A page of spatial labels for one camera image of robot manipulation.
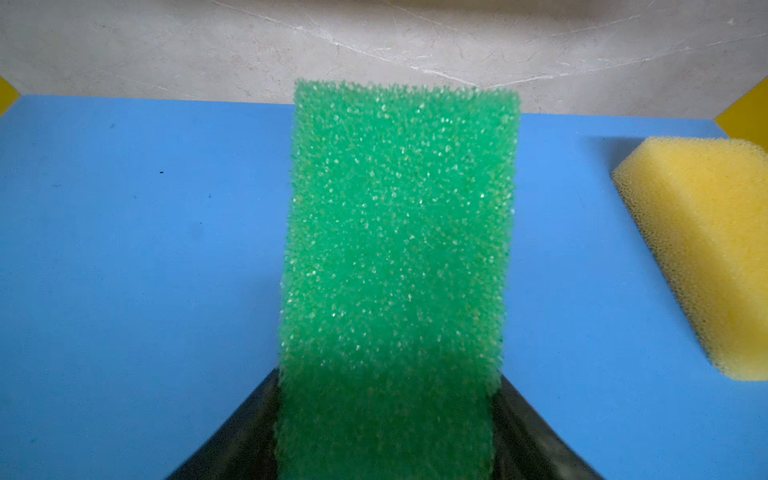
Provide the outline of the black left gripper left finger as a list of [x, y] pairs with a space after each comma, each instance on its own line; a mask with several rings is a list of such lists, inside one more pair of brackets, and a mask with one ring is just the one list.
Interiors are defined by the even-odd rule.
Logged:
[[273, 369], [222, 426], [169, 478], [276, 479], [279, 372]]

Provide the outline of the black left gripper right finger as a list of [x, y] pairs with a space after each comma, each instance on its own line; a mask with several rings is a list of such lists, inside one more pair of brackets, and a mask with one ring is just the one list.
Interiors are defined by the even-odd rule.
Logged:
[[506, 377], [492, 397], [493, 479], [599, 480]]

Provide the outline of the bright green sponge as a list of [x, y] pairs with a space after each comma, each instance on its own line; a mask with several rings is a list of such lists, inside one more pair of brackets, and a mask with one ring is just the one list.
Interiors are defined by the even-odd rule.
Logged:
[[299, 81], [276, 427], [283, 479], [487, 479], [521, 101]]

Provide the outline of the yellow sponge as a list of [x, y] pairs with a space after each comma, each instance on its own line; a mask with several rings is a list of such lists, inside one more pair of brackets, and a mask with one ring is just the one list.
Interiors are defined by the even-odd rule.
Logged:
[[650, 137], [611, 177], [710, 362], [734, 380], [766, 380], [766, 151]]

